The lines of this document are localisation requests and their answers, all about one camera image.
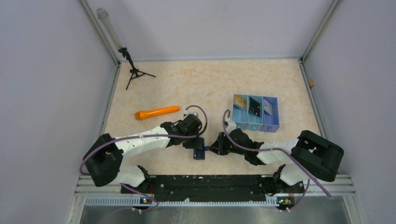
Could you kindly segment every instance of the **blue box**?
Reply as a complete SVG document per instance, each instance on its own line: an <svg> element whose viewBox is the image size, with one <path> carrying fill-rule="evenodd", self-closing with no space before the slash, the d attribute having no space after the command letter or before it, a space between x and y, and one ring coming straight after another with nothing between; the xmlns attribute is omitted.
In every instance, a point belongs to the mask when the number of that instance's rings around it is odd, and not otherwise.
<svg viewBox="0 0 396 224"><path fill-rule="evenodd" d="M262 126L262 132L272 132L275 133L279 126L279 110L278 110L278 99L276 97L263 97L263 101L267 100L272 104L272 115L262 111L264 114L264 125Z"/></svg>
<svg viewBox="0 0 396 224"><path fill-rule="evenodd" d="M235 96L236 95L238 95L241 98L243 98L244 100L246 100L246 102L248 101L248 95L234 94L233 121L235 122L237 128L244 130L244 129L246 129L246 126L248 125L248 111L235 105Z"/></svg>
<svg viewBox="0 0 396 224"><path fill-rule="evenodd" d="M249 107L250 107L250 98L252 98L253 100L257 101L260 104L260 114L259 116L255 115L254 113L252 113L251 111L249 111ZM263 100L262 97L260 96L248 96L248 101L247 101L247 126L246 126L246 130L251 130L251 131L261 131L262 126L263 126Z"/></svg>

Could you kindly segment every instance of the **wooden table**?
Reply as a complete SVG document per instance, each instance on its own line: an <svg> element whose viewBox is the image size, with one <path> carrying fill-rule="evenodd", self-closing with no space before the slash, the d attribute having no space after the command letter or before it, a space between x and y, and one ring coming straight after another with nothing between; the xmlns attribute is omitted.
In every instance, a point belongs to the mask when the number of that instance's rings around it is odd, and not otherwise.
<svg viewBox="0 0 396 224"><path fill-rule="evenodd" d="M144 62L136 67L157 77L134 79L126 91L131 67L122 64L105 131L113 137L177 121L187 106L199 105L209 119L203 137L211 145L222 131L223 112L232 110L236 93L278 97L280 128L276 133L245 131L253 140L286 141L302 130L319 134L297 59ZM134 118L137 111L171 105L181 110L141 121ZM204 122L204 116L198 115ZM219 156L208 151L205 156L203 161L194 160L193 150L179 145L142 153L127 163L142 165L151 175L272 174L281 165L253 166L237 154Z"/></svg>

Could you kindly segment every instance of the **white microphone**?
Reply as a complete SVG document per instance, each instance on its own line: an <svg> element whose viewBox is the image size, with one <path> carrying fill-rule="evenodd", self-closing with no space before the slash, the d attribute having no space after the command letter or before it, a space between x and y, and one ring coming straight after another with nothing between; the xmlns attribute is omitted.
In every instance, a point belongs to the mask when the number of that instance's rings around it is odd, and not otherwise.
<svg viewBox="0 0 396 224"><path fill-rule="evenodd" d="M107 13L104 8L98 8L96 9L96 15L98 19L103 23L103 26L105 26L117 50L120 50L122 48L121 41L118 38L117 33L114 30L114 27L111 25L109 13Z"/></svg>

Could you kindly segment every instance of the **orange cylinder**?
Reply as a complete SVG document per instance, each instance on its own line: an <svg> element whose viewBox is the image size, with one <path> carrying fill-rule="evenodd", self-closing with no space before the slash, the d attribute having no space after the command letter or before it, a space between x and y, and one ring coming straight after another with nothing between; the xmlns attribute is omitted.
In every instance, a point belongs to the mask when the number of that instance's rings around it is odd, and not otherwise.
<svg viewBox="0 0 396 224"><path fill-rule="evenodd" d="M151 111L139 111L135 113L135 118L137 120L144 120L147 118L155 117L158 115L163 115L167 113L173 113L176 111L179 111L180 107L179 106L168 106L164 108L159 108Z"/></svg>

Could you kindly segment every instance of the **white wall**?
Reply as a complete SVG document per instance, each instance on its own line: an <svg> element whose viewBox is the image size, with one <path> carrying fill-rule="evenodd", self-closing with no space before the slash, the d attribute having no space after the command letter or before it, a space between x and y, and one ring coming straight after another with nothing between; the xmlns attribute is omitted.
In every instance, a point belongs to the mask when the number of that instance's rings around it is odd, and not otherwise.
<svg viewBox="0 0 396 224"><path fill-rule="evenodd" d="M188 60L300 57L332 0L88 2L106 9L134 60Z"/></svg>
<svg viewBox="0 0 396 224"><path fill-rule="evenodd" d="M308 59L370 223L395 223L396 1L343 1Z"/></svg>
<svg viewBox="0 0 396 224"><path fill-rule="evenodd" d="M0 223L65 223L115 73L76 0L0 7Z"/></svg>

